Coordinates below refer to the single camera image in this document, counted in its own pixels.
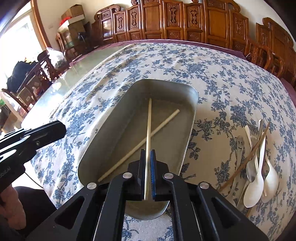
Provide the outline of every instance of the floral tablecloth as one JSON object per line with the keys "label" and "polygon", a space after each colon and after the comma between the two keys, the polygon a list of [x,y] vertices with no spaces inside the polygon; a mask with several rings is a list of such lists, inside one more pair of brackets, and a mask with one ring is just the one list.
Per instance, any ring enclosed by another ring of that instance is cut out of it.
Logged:
{"label": "floral tablecloth", "polygon": [[[67,93],[47,121],[62,121],[67,127],[65,138],[39,150],[31,161],[56,207],[82,188],[77,169],[83,153],[124,93],[145,78],[184,83],[199,92],[180,174],[188,182],[207,181],[219,188],[234,173],[239,135],[245,140],[242,161],[250,151],[243,127],[247,122],[257,125],[261,118],[271,122],[267,155],[280,183],[269,203],[259,201],[252,209],[250,220],[275,240],[296,207],[296,109],[272,74],[235,56],[203,47],[128,45],[96,66]],[[244,176],[242,172],[237,183],[236,202]],[[170,209],[150,221],[126,216],[122,240],[172,241]]]}

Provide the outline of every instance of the metal screw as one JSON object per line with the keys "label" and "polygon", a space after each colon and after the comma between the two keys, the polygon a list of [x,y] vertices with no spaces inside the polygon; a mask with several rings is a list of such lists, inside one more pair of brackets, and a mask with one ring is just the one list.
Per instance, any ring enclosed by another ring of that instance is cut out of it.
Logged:
{"label": "metal screw", "polygon": [[168,172],[164,176],[165,176],[166,179],[172,179],[174,177],[174,174]]}
{"label": "metal screw", "polygon": [[132,175],[130,172],[125,172],[122,176],[123,176],[123,178],[125,178],[125,179],[129,179],[129,178],[131,178],[133,175]]}
{"label": "metal screw", "polygon": [[87,184],[87,188],[90,189],[90,190],[95,189],[96,188],[96,183]]}
{"label": "metal screw", "polygon": [[201,184],[200,184],[200,187],[202,188],[202,189],[208,189],[209,188],[209,184],[208,183],[206,183],[206,182],[202,182]]}

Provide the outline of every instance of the wall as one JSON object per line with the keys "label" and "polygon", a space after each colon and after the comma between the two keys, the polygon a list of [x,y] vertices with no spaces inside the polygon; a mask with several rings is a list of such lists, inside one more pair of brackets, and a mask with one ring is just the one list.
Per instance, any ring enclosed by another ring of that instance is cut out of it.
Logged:
{"label": "wall", "polygon": [[[250,36],[255,40],[255,23],[262,24],[262,18],[270,17],[281,25],[288,32],[288,28],[278,16],[278,14],[264,0],[235,0],[241,7],[241,14],[249,18]],[[184,3],[191,3],[191,0],[184,0]],[[81,4],[84,9],[86,22],[94,22],[94,14],[111,4],[118,4],[123,9],[131,6],[130,0],[38,0],[40,17],[44,25],[45,32],[53,48],[58,48],[55,36],[61,20],[61,15],[72,5]]]}

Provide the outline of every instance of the rectangular metal pan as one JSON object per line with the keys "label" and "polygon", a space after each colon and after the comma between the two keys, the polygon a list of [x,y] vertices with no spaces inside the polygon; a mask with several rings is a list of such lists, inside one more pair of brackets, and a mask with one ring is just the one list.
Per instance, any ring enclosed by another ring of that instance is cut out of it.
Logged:
{"label": "rectangular metal pan", "polygon": [[[152,98],[151,131],[158,127],[176,109],[176,115],[151,138],[158,161],[165,162],[170,172],[179,175],[190,139],[198,102],[197,91],[181,83],[144,79],[135,82],[110,113],[78,167],[78,177],[83,185],[98,180],[106,171],[124,157],[146,137],[148,99]],[[102,183],[127,171],[130,162],[140,159],[144,144]],[[127,202],[125,213],[139,220],[159,217],[168,202]]]}

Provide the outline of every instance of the black pants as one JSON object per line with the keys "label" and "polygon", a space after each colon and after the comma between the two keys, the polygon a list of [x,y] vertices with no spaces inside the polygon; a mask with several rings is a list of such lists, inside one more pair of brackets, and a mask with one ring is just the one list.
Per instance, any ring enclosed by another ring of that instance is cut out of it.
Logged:
{"label": "black pants", "polygon": [[14,189],[23,205],[27,222],[26,227],[18,230],[18,232],[27,237],[39,224],[56,211],[56,207],[42,189],[28,187],[15,187]]}

